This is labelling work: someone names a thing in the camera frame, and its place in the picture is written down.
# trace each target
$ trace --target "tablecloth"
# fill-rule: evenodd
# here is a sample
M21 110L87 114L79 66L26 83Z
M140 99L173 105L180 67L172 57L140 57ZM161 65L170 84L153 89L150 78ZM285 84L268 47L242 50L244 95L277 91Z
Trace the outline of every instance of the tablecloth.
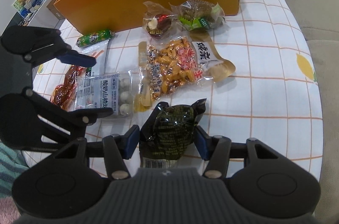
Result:
M219 54L234 63L236 72L222 83L192 86L191 91L178 90L162 100L175 105L207 98L199 125L209 135L224 135L243 143L255 137L319 180L323 148L319 88L307 43L285 0L240 0L238 15L225 19L226 25L209 33ZM60 30L65 42L76 47L81 34L67 20ZM118 32L108 45L106 73L137 70L138 43L148 40L142 28ZM56 59L45 63L33 90L50 99L68 68ZM133 124L141 126L150 113L99 120L87 128L86 138L100 141L110 134L123 134ZM46 156L25 152L29 166ZM138 148L125 163L134 175L140 165ZM199 173L206 165L194 144L178 161L178 166L193 166ZM91 158L90 166L106 176L102 158ZM231 159L228 177L241 168L242 160Z

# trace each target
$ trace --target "snack package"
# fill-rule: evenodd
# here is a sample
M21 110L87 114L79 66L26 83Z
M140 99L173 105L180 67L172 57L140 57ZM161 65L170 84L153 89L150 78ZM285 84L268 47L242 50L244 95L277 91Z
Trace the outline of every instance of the snack package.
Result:
M179 6L171 5L183 27L188 30L211 29L221 26L224 21L224 11L216 5L203 0L188 0Z
M206 99L192 105L157 104L140 131L141 167L169 168L193 143L194 127L206 110Z
M144 107L150 106L162 95L172 94L183 85L219 82L235 72L235 66L218 54L207 32L191 32L190 38L181 36L166 45L149 46L146 53L142 52L146 44L139 44L138 97Z
M151 1L144 2L147 12L144 14L142 27L148 34L155 39L162 39L175 34L176 15L160 4Z
M98 31L90 35L79 37L77 40L77 46L79 48L87 47L89 45L93 45L104 40L110 40L113 36L114 32L109 29Z
M74 109L77 78L103 75L105 73L108 42L109 40L106 40L94 44L80 52L81 54L95 57L97 60L96 65L89 68L72 65L65 74L64 83L58 85L51 94L51 103L58 105L66 111L72 111Z
M130 116L133 113L131 72L78 77L75 109L113 109L112 116Z

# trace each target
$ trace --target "teal striped fabric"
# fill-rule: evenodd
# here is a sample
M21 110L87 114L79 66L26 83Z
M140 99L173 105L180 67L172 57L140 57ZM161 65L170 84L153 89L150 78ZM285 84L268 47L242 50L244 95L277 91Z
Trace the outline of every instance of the teal striped fabric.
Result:
M21 151L0 143L0 198L11 196L14 180L27 169Z

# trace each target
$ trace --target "sofa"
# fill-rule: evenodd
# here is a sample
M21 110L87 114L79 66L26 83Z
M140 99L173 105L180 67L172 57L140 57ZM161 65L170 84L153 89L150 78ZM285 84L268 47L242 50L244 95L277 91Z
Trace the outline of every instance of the sofa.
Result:
M339 223L339 0L286 0L305 36L323 113L321 197L315 217Z

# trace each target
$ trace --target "white ball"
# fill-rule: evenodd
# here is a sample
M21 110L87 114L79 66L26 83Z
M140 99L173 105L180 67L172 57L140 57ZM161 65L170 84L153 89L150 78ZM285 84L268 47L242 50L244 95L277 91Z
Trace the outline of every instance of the white ball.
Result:
M120 106L120 114L123 116L127 116L132 112L132 107L129 104L122 104Z
M123 104L129 103L130 100L130 93L128 91L122 92L120 94L120 102Z
M121 88L128 88L130 86L131 82L129 78L121 78L120 79L120 87Z

